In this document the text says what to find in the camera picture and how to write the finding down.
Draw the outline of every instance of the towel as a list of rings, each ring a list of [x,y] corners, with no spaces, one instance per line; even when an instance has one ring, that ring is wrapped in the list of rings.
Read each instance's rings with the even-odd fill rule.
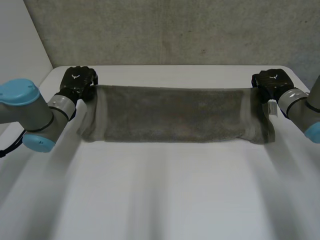
[[[77,133],[87,142],[275,141],[258,88],[95,86]]]

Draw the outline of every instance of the concrete wall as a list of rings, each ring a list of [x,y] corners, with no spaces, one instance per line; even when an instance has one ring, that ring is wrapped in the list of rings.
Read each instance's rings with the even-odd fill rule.
[[[307,87],[320,74],[319,0],[24,2],[54,67],[284,65]]]

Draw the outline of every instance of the table surface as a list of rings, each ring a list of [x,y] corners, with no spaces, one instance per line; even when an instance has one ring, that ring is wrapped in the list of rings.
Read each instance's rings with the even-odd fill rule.
[[[250,88],[283,66],[92,66],[103,85]],[[67,66],[40,86],[48,101]],[[76,135],[77,115],[50,153],[24,146],[1,160],[0,239],[308,240],[320,238],[320,148],[278,112],[275,143],[110,143]],[[22,131],[12,123],[4,149]]]

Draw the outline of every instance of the light blue joint cap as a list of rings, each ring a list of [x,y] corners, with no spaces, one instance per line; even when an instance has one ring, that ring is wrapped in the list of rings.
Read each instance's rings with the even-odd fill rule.
[[[48,153],[56,145],[50,139],[29,133],[23,136],[22,142],[27,148],[40,153]]]
[[[37,86],[26,78],[17,78],[0,85],[0,103],[10,106],[24,106],[33,103],[40,96]]]
[[[304,135],[316,144],[320,144],[320,121],[310,126]]]

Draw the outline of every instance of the cable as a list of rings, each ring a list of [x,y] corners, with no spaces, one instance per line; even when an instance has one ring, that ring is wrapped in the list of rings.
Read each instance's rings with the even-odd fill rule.
[[[5,150],[0,150],[0,158],[3,158],[8,153],[11,153],[12,151],[16,150],[17,147],[19,147],[22,144],[22,138],[25,133],[26,130],[23,130],[19,137],[9,147],[7,147]]]

